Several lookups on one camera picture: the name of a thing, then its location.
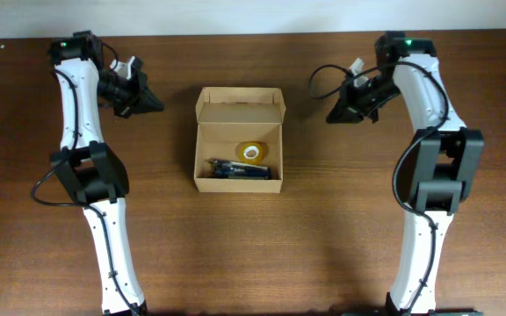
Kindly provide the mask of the brown cardboard box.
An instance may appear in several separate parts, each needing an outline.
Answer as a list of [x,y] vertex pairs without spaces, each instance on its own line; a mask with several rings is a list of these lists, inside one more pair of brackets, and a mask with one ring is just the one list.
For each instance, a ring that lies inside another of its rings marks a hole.
[[[200,192],[279,193],[283,175],[285,100],[279,88],[205,87],[196,103],[198,124],[193,179]],[[239,162],[236,146],[260,141],[268,154],[260,166],[271,180],[212,179],[213,160]]]

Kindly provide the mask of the yellow tape roll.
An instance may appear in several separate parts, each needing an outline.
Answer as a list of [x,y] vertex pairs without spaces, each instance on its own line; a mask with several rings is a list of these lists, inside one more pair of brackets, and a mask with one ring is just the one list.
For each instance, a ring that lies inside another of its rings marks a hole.
[[268,146],[260,141],[245,141],[236,146],[235,154],[239,162],[260,165],[268,154]]

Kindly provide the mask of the black ballpoint pen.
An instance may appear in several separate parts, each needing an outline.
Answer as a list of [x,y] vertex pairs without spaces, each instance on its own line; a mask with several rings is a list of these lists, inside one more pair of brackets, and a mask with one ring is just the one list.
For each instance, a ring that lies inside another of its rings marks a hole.
[[247,163],[243,163],[243,162],[233,162],[233,161],[229,161],[229,162],[232,162],[232,168],[256,168],[257,166],[256,165],[252,165],[252,164],[247,164]]

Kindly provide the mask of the white marker black cap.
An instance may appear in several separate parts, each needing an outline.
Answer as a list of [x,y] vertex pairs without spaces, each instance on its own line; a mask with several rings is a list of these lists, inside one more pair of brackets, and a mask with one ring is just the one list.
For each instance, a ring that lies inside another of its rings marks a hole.
[[223,170],[230,170],[232,168],[232,162],[229,161],[214,160],[212,161],[212,165],[214,172],[222,172]]

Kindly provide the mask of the white marker blue cap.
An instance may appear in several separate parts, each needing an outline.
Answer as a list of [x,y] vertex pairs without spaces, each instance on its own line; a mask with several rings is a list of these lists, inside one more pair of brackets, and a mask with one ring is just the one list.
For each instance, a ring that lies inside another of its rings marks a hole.
[[231,162],[231,161],[224,161],[221,163],[221,166],[223,168],[229,168],[229,169],[243,169],[243,170],[250,170],[250,171],[261,171],[261,172],[270,172],[271,169],[265,166],[259,166],[259,165],[252,165],[242,162]]

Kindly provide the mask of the blue ballpoint pen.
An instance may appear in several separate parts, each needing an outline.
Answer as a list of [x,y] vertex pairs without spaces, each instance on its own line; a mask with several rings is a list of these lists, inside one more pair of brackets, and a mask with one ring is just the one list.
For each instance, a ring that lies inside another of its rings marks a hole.
[[261,172],[261,171],[250,171],[250,170],[223,170],[222,172],[214,172],[214,175],[236,175],[236,176],[262,176],[267,180],[271,180],[270,172]]

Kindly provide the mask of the black permanent marker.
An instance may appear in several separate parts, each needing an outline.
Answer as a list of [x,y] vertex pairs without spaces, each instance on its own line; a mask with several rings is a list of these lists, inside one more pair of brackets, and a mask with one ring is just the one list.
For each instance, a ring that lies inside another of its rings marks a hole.
[[236,176],[236,175],[213,175],[212,179],[229,179],[229,180],[267,180],[262,176]]

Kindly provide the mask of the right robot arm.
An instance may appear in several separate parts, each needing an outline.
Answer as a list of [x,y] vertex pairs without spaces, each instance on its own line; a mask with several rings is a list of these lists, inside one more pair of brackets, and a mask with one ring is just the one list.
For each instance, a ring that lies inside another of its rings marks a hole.
[[387,102],[404,99],[414,137],[392,176],[394,198],[404,211],[404,232],[385,309],[389,315],[437,315],[436,280],[445,236],[470,194],[485,141],[454,110],[431,40],[385,32],[375,53],[375,68],[346,71],[326,121],[376,122]]

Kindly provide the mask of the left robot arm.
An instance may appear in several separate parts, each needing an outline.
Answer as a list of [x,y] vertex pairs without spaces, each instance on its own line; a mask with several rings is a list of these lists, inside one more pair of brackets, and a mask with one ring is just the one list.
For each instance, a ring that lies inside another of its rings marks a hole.
[[91,230],[102,285],[104,315],[144,315],[146,299],[134,270],[127,236],[129,180],[120,158],[105,143],[98,112],[104,99],[115,116],[163,111],[148,87],[143,62],[105,63],[107,48],[90,31],[76,32],[51,43],[50,63],[60,84],[63,129],[51,172],[70,200],[80,207]]

